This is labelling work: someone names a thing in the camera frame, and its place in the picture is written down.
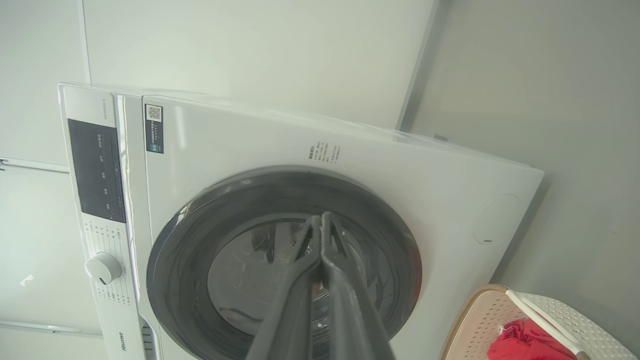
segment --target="control panel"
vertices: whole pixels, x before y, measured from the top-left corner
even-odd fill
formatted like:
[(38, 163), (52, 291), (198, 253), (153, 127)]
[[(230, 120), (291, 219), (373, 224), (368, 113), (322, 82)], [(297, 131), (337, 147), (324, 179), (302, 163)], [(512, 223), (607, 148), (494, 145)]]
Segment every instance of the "control panel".
[(115, 104), (107, 92), (64, 88), (86, 273), (110, 359), (140, 360), (148, 351), (138, 315), (127, 235)]

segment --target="qr code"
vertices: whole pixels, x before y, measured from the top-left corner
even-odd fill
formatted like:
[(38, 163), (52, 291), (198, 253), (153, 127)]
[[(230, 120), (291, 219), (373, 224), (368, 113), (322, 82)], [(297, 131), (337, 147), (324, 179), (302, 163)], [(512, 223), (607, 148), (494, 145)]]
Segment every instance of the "qr code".
[(162, 122), (162, 106), (147, 104), (147, 120)]

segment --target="hisense logo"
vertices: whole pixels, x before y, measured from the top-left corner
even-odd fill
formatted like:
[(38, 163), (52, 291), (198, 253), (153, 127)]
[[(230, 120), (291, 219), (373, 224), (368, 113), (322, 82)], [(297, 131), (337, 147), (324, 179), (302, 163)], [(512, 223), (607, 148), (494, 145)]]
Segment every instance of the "hisense logo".
[(124, 346), (124, 335), (122, 335), (122, 333), (120, 333), (120, 347), (123, 351), (127, 351), (127, 347)]

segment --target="basket handle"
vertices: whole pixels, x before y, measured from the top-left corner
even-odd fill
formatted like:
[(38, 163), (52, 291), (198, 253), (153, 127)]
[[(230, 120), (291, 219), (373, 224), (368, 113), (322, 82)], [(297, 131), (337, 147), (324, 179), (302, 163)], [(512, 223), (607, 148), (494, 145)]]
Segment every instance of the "basket handle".
[(533, 307), (530, 306), (532, 303), (526, 299), (521, 299), (515, 291), (507, 290), (505, 294), (525, 315), (533, 319), (536, 324), (549, 335), (553, 336), (560, 344), (569, 349), (569, 351), (575, 355), (584, 351), (578, 341), (559, 322), (555, 321), (555, 319), (542, 311), (538, 306), (535, 306), (538, 310), (534, 310)]

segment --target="white dial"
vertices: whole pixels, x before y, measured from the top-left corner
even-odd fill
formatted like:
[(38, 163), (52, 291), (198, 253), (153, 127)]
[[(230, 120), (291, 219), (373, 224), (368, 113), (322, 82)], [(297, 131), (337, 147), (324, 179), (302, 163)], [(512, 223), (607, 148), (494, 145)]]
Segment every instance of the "white dial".
[(99, 284), (107, 285), (122, 274), (122, 267), (116, 258), (106, 252), (99, 252), (84, 263), (86, 273)]

